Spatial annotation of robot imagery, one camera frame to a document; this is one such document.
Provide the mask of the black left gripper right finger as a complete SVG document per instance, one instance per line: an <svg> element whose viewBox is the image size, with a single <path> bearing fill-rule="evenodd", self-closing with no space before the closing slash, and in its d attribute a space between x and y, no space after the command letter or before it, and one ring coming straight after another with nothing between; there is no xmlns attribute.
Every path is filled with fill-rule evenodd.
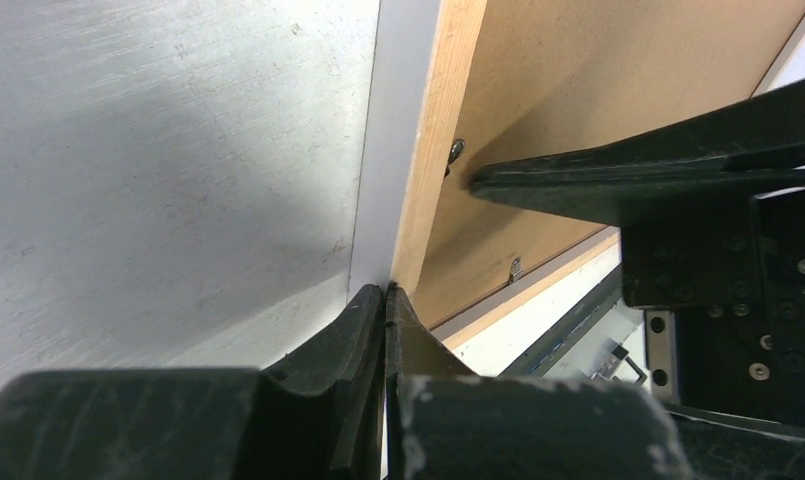
<svg viewBox="0 0 805 480"><path fill-rule="evenodd" d="M386 297L392 479L687 479L672 418L643 389L587 378L476 374Z"/></svg>

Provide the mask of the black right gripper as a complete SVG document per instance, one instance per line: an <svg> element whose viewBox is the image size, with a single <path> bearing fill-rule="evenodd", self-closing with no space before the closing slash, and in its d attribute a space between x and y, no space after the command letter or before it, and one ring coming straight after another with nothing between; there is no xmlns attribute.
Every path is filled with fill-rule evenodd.
<svg viewBox="0 0 805 480"><path fill-rule="evenodd" d="M713 207L621 233L623 299L644 313L652 392L799 427L805 189L741 199L802 186L805 79L607 145L484 166L469 181L477 199L611 226Z"/></svg>

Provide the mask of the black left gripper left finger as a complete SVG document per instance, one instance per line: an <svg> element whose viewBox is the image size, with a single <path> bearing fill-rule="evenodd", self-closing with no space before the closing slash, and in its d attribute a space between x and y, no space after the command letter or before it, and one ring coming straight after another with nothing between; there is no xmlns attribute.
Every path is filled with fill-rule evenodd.
<svg viewBox="0 0 805 480"><path fill-rule="evenodd" d="M271 366L31 372L0 391L0 479L377 479L384 296Z"/></svg>

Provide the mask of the brown backing board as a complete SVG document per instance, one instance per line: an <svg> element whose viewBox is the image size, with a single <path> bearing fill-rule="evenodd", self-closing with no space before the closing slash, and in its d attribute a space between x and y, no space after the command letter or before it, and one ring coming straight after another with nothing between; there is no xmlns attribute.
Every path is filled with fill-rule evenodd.
<svg viewBox="0 0 805 480"><path fill-rule="evenodd" d="M607 144L752 95L805 1L491 1L421 276L420 319L439 326L494 297L518 264L522 304L614 245L600 225L495 205L468 192L485 165Z"/></svg>

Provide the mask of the light wooden picture frame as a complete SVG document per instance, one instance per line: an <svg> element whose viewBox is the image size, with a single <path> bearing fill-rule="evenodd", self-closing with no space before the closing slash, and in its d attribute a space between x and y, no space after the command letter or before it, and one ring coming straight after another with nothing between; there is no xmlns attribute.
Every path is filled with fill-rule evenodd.
<svg viewBox="0 0 805 480"><path fill-rule="evenodd" d="M437 269L474 283L469 243L428 251L452 135L487 76L500 132L526 105L520 76L576 72L610 53L638 18L635 1L384 1L380 4L349 288L397 282L415 299Z"/></svg>

